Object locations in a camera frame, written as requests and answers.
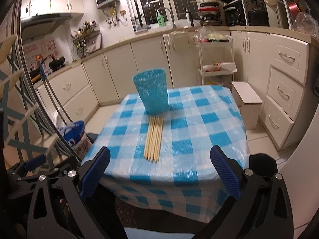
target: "blue plastic cup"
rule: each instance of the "blue plastic cup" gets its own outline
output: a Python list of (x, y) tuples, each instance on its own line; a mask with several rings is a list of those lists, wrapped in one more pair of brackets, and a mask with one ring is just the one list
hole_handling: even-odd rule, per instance
[(153, 68), (140, 72), (133, 77), (133, 82), (148, 114), (157, 115), (168, 110), (164, 68)]

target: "wooden stool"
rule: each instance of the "wooden stool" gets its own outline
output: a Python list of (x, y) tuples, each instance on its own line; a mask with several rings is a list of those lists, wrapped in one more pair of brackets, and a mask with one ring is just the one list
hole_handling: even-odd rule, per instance
[(247, 82), (232, 82), (232, 95), (244, 121), (246, 130), (255, 129), (263, 101)]

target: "drawer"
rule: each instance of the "drawer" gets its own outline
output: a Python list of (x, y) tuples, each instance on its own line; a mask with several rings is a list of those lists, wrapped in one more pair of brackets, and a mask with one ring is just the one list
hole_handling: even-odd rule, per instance
[(268, 95), (295, 121), (305, 88), (278, 69), (272, 68)]
[[(49, 82), (62, 105), (89, 84), (82, 65), (59, 74)], [(44, 86), (38, 91), (45, 105), (52, 104)]]
[(261, 113), (261, 120), (275, 140), (273, 142), (281, 148), (293, 126), (293, 121), (268, 95)]
[(270, 34), (271, 64), (305, 86), (309, 44), (294, 38)]
[(93, 109), (98, 105), (98, 101), (89, 85), (75, 95), (64, 109), (72, 121), (85, 120)]

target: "plastic table cover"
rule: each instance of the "plastic table cover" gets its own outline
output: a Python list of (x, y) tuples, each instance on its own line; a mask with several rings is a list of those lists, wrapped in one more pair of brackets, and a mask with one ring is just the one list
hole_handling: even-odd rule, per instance
[(143, 158), (150, 115), (138, 94), (115, 111), (83, 162), (102, 146), (111, 161), (100, 183), (136, 207), (162, 209), (209, 223), (228, 194), (210, 161), (219, 145), (227, 157), (248, 168), (244, 123), (228, 88), (199, 86), (168, 90), (160, 159)]

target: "green bottle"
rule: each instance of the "green bottle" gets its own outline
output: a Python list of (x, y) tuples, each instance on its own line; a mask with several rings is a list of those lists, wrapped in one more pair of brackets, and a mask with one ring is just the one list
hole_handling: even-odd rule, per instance
[(159, 24), (159, 27), (165, 27), (166, 26), (166, 23), (165, 23), (165, 20), (164, 20), (164, 17), (162, 14), (157, 14), (157, 22)]

